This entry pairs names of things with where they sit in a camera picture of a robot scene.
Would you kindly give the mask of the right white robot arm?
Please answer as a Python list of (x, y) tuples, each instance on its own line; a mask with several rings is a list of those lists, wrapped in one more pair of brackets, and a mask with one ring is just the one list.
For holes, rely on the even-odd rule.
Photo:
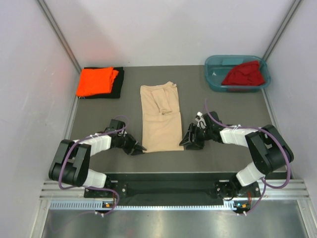
[(209, 140), (243, 146), (251, 154), (252, 162), (229, 180), (225, 196), (243, 196), (251, 184), (289, 166), (294, 160), (293, 151), (273, 125), (244, 127), (223, 124), (215, 111), (198, 112), (195, 123), (189, 125), (179, 144), (187, 150), (201, 150)]

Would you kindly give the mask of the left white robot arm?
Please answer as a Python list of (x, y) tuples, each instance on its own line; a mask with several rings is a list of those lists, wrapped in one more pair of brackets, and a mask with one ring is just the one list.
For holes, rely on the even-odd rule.
[(102, 151), (118, 148), (125, 154), (144, 154), (143, 147), (126, 131), (126, 123), (113, 118), (104, 131), (94, 133), (79, 140), (64, 139), (60, 142), (49, 169), (49, 179), (73, 187), (94, 187), (100, 196), (112, 192), (112, 184), (106, 174), (89, 168), (90, 158)]

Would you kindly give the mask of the beige t shirt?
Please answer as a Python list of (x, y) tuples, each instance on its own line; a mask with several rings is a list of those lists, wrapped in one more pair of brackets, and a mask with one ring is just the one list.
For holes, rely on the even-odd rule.
[(182, 119), (177, 85), (140, 87), (142, 145), (145, 153), (183, 151)]

